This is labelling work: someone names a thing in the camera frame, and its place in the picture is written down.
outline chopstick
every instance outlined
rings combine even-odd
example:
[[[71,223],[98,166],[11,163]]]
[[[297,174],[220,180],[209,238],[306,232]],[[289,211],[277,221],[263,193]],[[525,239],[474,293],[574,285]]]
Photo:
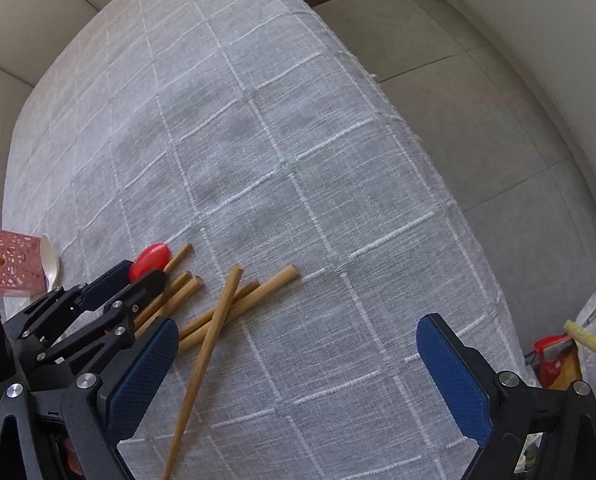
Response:
[[[189,415],[191,414],[191,409],[193,408],[196,397],[198,396],[200,384],[203,380],[204,373],[207,370],[209,359],[212,356],[216,342],[218,341],[220,330],[222,329],[224,321],[227,317],[227,313],[232,306],[233,297],[236,294],[236,289],[240,283],[242,272],[242,267],[238,265],[231,267],[229,274],[227,275],[227,279],[224,282],[224,287],[222,288],[222,293],[220,294],[218,303],[216,304],[214,316],[207,324],[207,335],[204,338],[203,346],[200,349],[200,354],[198,354],[198,358],[196,359],[194,371],[191,374],[191,378],[187,386],[187,392],[185,393],[185,399],[183,400],[182,407],[178,413],[176,429],[171,441],[171,447],[169,448],[165,473],[162,477],[163,480],[169,480],[171,477],[176,457],[180,451],[180,444],[182,443],[182,437],[185,433],[185,427],[187,426],[187,421],[189,420]]]
[[[259,286],[260,283],[258,282],[258,280],[253,280],[247,283],[247,285],[242,286],[240,290],[236,292],[236,295],[233,297],[232,304],[236,303],[237,301],[240,301],[250,292],[256,290]],[[214,309],[215,307],[211,307],[209,310],[205,310],[200,316],[195,317],[191,321],[181,326],[178,329],[178,338],[184,339],[195,330],[198,330],[204,324],[209,323],[212,319],[212,316],[214,315]]]
[[[134,330],[139,329],[145,322],[153,316],[153,314],[160,308],[162,305],[167,301],[169,298],[174,296],[182,287],[185,285],[189,280],[191,280],[192,275],[189,272],[184,272],[180,276],[178,276],[168,287],[165,291],[158,296],[149,304],[147,305],[138,316],[134,319]]]
[[[190,243],[185,242],[185,244],[165,266],[165,274],[169,275],[171,271],[174,270],[178,266],[178,264],[185,259],[185,257],[189,254],[189,251],[191,251],[193,248],[194,247]]]
[[[260,285],[256,290],[237,301],[229,311],[225,323],[233,321],[239,316],[242,316],[250,308],[256,306],[262,300],[268,298],[271,294],[278,291],[283,285],[286,285],[291,280],[300,276],[300,272],[293,265],[286,266],[283,270],[272,276],[265,283]],[[204,324],[190,335],[186,336],[178,344],[178,355],[189,350],[191,347],[203,341],[209,332],[210,324]]]
[[[203,285],[204,281],[200,276],[194,276],[188,283],[185,283],[185,285],[176,294],[174,294],[174,296],[168,300],[167,303],[154,312],[152,316],[145,321],[138,330],[136,330],[136,339],[138,339],[145,332],[145,330],[152,325],[158,316],[168,316],[174,312],[179,306],[188,300],[191,295],[197,293],[197,291],[200,290]]]

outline perforated pink holder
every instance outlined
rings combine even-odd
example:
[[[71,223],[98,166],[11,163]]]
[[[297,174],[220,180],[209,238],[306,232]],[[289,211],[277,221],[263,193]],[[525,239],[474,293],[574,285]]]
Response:
[[[0,296],[33,296],[45,291],[40,238],[0,229]]]

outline checkered tablecloth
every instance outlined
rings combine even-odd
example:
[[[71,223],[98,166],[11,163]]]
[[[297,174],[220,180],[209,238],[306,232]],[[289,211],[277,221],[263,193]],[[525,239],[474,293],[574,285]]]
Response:
[[[429,312],[524,375],[456,202],[302,0],[111,2],[22,110],[3,224],[47,232],[65,285],[190,241],[206,287],[178,322],[214,303],[232,263],[244,280],[300,269],[225,329],[175,478],[459,478],[475,445],[416,353]],[[120,445],[137,479],[162,473],[194,357]]]

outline pink basket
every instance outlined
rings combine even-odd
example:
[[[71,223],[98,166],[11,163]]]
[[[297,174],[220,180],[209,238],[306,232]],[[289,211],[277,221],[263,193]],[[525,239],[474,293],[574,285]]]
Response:
[[[46,292],[40,238],[0,229],[0,296]]]

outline black object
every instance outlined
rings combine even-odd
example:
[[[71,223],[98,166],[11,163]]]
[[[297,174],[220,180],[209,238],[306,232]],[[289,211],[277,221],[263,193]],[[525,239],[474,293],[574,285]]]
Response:
[[[134,478],[116,446],[134,434],[174,361],[178,329],[159,317],[136,341],[134,318],[166,277],[152,270],[129,283],[131,264],[90,285],[58,287],[0,324],[0,367],[9,366],[0,382],[12,383],[0,400],[0,480]],[[101,316],[58,341],[100,307]],[[12,378],[14,356],[27,384]]]
[[[543,390],[496,373],[439,314],[420,320],[416,343],[460,431],[478,442],[462,480],[511,479],[531,433],[543,433],[531,478],[596,480],[596,398],[587,383]]]

